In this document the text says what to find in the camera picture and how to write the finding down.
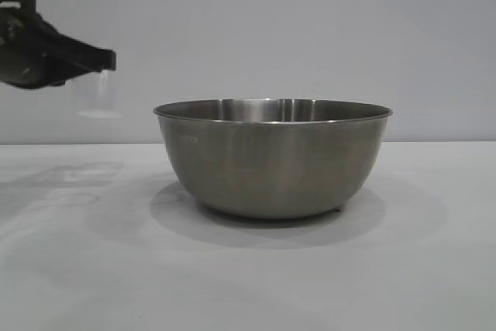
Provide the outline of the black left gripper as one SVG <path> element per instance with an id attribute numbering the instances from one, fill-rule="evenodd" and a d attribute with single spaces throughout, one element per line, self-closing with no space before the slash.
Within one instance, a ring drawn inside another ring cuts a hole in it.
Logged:
<path id="1" fill-rule="evenodd" d="M 66 84 L 76 73 L 116 70 L 116 52 L 66 36 L 36 0 L 1 0 L 1 82 L 24 90 Z"/>

